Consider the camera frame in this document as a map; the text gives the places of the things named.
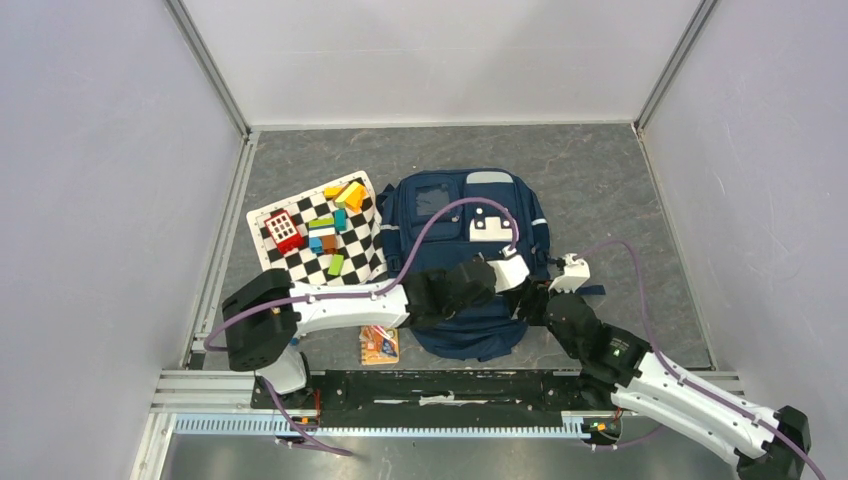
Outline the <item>navy blue student backpack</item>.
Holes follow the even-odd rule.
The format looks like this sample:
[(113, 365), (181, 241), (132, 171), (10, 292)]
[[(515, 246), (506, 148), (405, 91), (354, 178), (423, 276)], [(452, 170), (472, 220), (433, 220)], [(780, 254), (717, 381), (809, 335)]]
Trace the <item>navy blue student backpack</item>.
[[(551, 234), (537, 194), (503, 169), (424, 171), (387, 186), (375, 201), (388, 274), (407, 260), (411, 274), (450, 270), (477, 254), (497, 258), (518, 224), (517, 251), (532, 276), (548, 280)], [(481, 362), (508, 355), (528, 327), (496, 297), (432, 327), (415, 328), (420, 345), (438, 357)]]

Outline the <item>orange spiral notebook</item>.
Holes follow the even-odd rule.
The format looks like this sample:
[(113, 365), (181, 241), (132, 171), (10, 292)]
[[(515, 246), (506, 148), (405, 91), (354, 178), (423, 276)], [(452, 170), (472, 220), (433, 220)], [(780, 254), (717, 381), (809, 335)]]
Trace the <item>orange spiral notebook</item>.
[(396, 328), (362, 326), (359, 341), (362, 365), (390, 365), (399, 362), (400, 349)]

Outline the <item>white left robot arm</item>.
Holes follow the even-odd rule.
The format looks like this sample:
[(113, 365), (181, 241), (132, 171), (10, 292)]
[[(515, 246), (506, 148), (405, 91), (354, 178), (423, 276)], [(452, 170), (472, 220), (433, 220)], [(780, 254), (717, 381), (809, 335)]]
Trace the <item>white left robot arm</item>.
[(288, 406), (302, 407), (313, 397), (314, 381), (304, 356), (290, 350), (292, 339), (370, 325), (430, 327), (488, 303), (502, 287), (497, 267), (479, 257), (370, 286), (317, 286), (267, 271), (224, 308), (228, 367), (255, 373)]

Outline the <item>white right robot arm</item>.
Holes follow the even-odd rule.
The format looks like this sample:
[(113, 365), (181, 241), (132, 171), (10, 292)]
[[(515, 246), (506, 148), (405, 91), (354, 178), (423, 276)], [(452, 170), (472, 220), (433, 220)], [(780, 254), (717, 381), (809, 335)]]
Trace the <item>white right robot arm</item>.
[(648, 341), (602, 322), (575, 293), (531, 282), (517, 318), (544, 326), (579, 362), (580, 400), (648, 417), (700, 444), (734, 467), (740, 479), (798, 479), (808, 466), (807, 416), (757, 405), (673, 363)]

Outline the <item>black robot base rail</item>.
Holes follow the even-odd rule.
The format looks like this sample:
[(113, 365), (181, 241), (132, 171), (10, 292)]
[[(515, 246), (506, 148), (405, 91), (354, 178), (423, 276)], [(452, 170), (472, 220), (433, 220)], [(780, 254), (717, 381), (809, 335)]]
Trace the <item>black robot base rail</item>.
[(554, 427), (564, 412), (612, 417), (609, 392), (569, 370), (327, 370), (279, 397), (322, 427)]

